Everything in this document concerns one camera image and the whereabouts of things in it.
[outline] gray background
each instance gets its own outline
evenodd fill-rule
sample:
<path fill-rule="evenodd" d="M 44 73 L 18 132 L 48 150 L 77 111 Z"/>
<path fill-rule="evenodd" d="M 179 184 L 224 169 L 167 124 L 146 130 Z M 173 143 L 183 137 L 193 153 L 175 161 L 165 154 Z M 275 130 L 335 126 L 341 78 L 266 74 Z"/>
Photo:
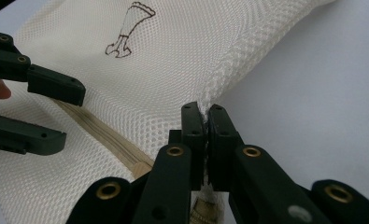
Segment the gray background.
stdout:
<path fill-rule="evenodd" d="M 13 35 L 45 2 L 17 0 L 0 12 L 0 32 Z M 331 178 L 369 198 L 369 0 L 314 10 L 221 105 L 298 184 Z"/>

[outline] beige zipper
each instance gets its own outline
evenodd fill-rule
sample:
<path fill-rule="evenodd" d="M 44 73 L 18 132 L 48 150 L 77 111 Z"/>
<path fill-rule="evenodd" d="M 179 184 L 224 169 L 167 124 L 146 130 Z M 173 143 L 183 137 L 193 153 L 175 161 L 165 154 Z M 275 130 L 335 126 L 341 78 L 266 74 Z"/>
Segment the beige zipper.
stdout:
<path fill-rule="evenodd" d="M 129 142 L 119 133 L 84 107 L 70 105 L 53 100 L 86 132 L 110 150 L 131 172 L 135 179 L 151 170 L 154 161 L 140 148 Z M 191 212 L 191 224 L 216 224 L 218 221 L 217 205 L 197 198 Z"/>

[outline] embroidered design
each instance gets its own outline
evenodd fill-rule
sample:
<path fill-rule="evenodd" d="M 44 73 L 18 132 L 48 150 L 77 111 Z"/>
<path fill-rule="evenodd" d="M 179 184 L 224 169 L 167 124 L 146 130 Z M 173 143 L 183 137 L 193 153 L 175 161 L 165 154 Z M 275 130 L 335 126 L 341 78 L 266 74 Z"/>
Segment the embroidered design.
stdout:
<path fill-rule="evenodd" d="M 155 11 L 150 7 L 139 2 L 133 2 L 126 12 L 126 17 L 117 42 L 107 46 L 106 55 L 115 55 L 116 58 L 129 56 L 132 53 L 127 46 L 129 36 L 137 25 L 153 16 L 155 16 Z"/>

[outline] white mesh fabric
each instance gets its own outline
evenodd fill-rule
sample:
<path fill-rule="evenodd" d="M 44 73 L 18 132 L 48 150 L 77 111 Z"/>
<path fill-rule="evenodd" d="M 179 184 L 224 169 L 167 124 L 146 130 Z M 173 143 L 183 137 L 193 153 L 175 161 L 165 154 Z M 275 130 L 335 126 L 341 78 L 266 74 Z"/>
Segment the white mesh fabric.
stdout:
<path fill-rule="evenodd" d="M 168 131 L 180 128 L 182 105 L 197 101 L 205 113 L 296 22 L 327 2 L 52 0 L 15 41 L 32 63 L 81 80 L 84 106 L 154 159 Z M 8 223 L 64 223 L 93 181 L 131 178 L 56 105 L 12 85 L 15 95 L 0 103 L 0 114 L 65 131 L 69 139 L 55 156 L 0 152 Z"/>

